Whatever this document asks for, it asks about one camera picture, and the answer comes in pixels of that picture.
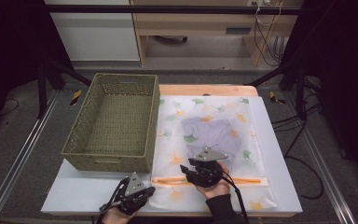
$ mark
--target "cloth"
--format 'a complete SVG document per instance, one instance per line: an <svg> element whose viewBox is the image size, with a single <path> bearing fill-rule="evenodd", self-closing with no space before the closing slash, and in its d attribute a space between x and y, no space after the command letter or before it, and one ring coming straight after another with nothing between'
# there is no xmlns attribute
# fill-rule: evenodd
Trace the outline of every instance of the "cloth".
<svg viewBox="0 0 358 224"><path fill-rule="evenodd" d="M208 212L203 196L180 169L204 147L228 154L221 160L241 190L247 211L277 206L264 170L249 101L239 96L161 96L151 206L184 212ZM240 211L234 189L231 201Z"/></svg>
<svg viewBox="0 0 358 224"><path fill-rule="evenodd" d="M205 122L201 117L185 119L182 126L186 136L195 141L187 143L187 156L193 158L205 148L228 155L226 164L230 165L241 146L241 139L231 134L232 128L227 119Z"/></svg>

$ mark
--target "floor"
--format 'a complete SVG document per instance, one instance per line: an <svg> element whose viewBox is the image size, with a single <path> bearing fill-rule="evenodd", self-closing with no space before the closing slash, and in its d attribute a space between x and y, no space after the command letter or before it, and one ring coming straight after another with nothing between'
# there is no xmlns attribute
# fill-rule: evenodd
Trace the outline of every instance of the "floor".
<svg viewBox="0 0 358 224"><path fill-rule="evenodd" d="M269 63L273 59L266 54ZM187 42L163 37L150 38L144 66L134 63L76 64L77 71L85 77L96 72L157 74L160 83L236 84L249 83L264 76L275 66L251 64L240 37L190 37ZM42 130L35 130L38 113L37 83L30 82L10 92L7 105L0 116L0 223L91 223L90 217L54 217L42 214L40 208L54 181L62 162L60 151L66 135L70 132L76 113L81 105L69 106L74 91L87 91L85 85L63 75L67 82L64 90L48 94L56 97L57 104L49 113L48 122ZM276 76L257 87L271 121L292 117L295 90L280 91ZM318 80L309 77L318 85ZM275 93L277 101L270 100ZM318 104L312 90L306 90L307 108ZM286 152L300 131L303 121L295 119L276 128L276 136L282 153ZM31 132L36 133L31 146L25 146ZM303 196L317 196L321 186L316 175L295 160L286 160L299 196L303 213L290 218L251 218L252 223L358 223L358 166L355 161L343 159L340 147L323 109L315 106L307 116L307 124L296 140L290 155L300 158L313 167L324 181L324 192L316 200ZM21 154L26 163L19 175L12 164ZM153 218L137 217L131 223L209 223L209 218Z"/></svg>

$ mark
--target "black stand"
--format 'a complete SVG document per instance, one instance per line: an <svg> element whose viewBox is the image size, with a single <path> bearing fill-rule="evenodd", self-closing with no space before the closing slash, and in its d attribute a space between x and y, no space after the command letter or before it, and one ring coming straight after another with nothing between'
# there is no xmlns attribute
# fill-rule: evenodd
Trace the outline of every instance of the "black stand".
<svg viewBox="0 0 358 224"><path fill-rule="evenodd" d="M296 89L296 111L301 119L305 119L307 116L305 110L305 102L303 100L304 97L304 68L301 67L302 62L305 60L304 55L306 55L307 51L309 50L308 45L312 40L312 37L315 36L316 30L318 29L319 25L324 20L325 16L327 15L330 8L336 3L337 0L332 0L329 4L327 10L321 16L321 18L315 23L313 28L310 30L308 35L304 38L301 42L298 49L295 51L293 56L289 61L286 63L281 64L275 70L267 73L263 77L244 85L250 85L257 87L258 85L268 81L269 79L276 77L279 74L284 74L281 82L280 88L283 91L287 91L292 88L292 86L297 83Z"/></svg>
<svg viewBox="0 0 358 224"><path fill-rule="evenodd" d="M0 5L4 14L11 21L17 35L26 41L26 50L28 50L32 58L40 64L37 68L39 91L39 114L37 117L40 119L45 114L48 103L46 78L54 90L61 90L65 86L61 73L74 77L88 86L91 84L91 81L79 75L73 68L69 68L54 59L50 49L43 46L44 42L42 38L36 32L30 31L29 22L24 18L26 11L23 10L20 2L0 0Z"/></svg>
<svg viewBox="0 0 358 224"><path fill-rule="evenodd" d="M38 68L38 89L39 89L39 118L43 116L47 109L46 81L45 77L51 83L53 89L62 89L65 83L60 76L60 72L76 78L86 85L91 81L82 77L74 68L63 65L51 56L49 48L41 46L41 36L36 35L29 30L26 15L27 10L34 9L40 13L49 14L49 12L80 12L80 13L179 13L179 14L251 14L254 15L257 7L179 7L179 6L71 6L71 5L46 5L44 1L39 4L26 6L21 0L1 0L0 4L4 12L12 21L12 25L17 33L22 36L28 43L27 49L40 62ZM312 13L312 10L305 10L298 7L264 7L258 12L260 15L299 15L302 13ZM274 77L279 74L271 74L266 77Z"/></svg>

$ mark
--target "white table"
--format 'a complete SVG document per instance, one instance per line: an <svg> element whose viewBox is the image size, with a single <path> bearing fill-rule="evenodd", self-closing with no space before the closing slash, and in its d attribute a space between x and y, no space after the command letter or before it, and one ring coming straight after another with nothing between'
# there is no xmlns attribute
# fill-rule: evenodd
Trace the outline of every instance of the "white table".
<svg viewBox="0 0 358 224"><path fill-rule="evenodd" d="M189 94L225 91L227 95L255 96L254 88L243 86L183 86ZM178 86L160 86L161 94L174 94L172 90L180 92ZM255 131L260 139L259 146L268 175L268 181L274 194L277 207L247 211L250 217L291 217L301 213L302 208L298 200L292 179L284 162L278 141L273 132L267 110L261 97L250 97L249 104L254 117ZM60 171L48 193L48 197L41 209L43 213L54 216L89 216L97 215L98 209L106 203L119 181L125 173L114 172L84 172L75 169L67 160L63 160ZM138 174L148 186L150 174ZM181 211L165 211L150 206L148 203L138 213L138 216L209 216L202 208L194 213Z"/></svg>

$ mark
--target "wicker basket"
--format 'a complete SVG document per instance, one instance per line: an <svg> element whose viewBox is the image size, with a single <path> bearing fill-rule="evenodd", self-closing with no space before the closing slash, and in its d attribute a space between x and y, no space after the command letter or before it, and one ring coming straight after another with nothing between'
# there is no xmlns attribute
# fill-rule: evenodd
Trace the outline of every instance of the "wicker basket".
<svg viewBox="0 0 358 224"><path fill-rule="evenodd" d="M96 74L62 155L77 170L150 172L158 104L157 76Z"/></svg>

